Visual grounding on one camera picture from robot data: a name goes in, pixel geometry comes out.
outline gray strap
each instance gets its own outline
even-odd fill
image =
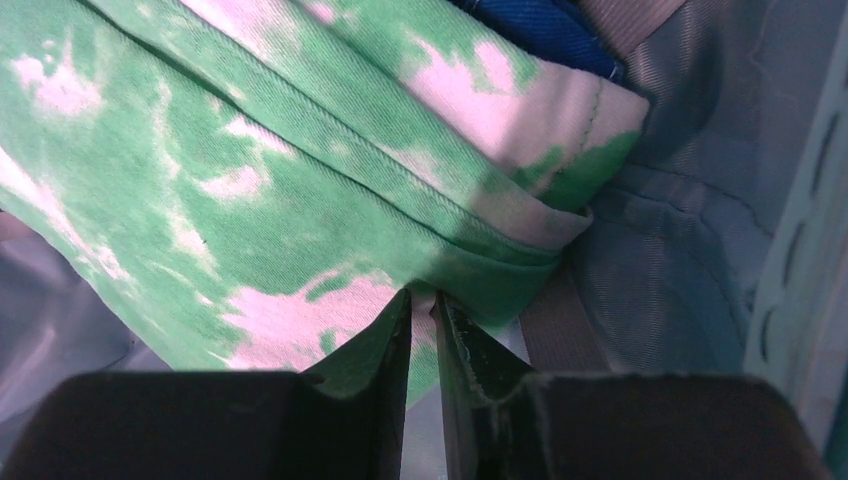
[[[565,261],[520,316],[530,364],[541,371],[608,371]]]
[[[33,233],[35,232],[24,225],[23,222],[6,212],[0,211],[0,242]]]
[[[607,46],[625,58],[685,0],[577,0]]]

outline black plastic object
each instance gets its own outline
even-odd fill
[[[410,308],[402,290],[302,374],[75,377],[46,399],[0,476],[398,478]]]
[[[829,478],[762,382],[540,374],[448,296],[433,316],[452,480]],[[410,331],[403,290],[301,374],[77,377],[0,478],[397,479]]]
[[[451,479],[823,479],[792,408],[742,377],[540,374],[442,295]]]

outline gray mesh fabric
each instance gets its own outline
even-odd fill
[[[574,245],[613,368],[741,370],[844,6],[690,1],[628,58],[646,135]]]

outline blue fabric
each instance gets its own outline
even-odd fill
[[[554,0],[450,0],[543,60],[620,82],[624,67],[604,50],[580,10]]]

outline green tie-dye fabric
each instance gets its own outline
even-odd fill
[[[497,330],[647,104],[442,0],[8,0],[0,208],[178,369],[304,369],[432,287]]]

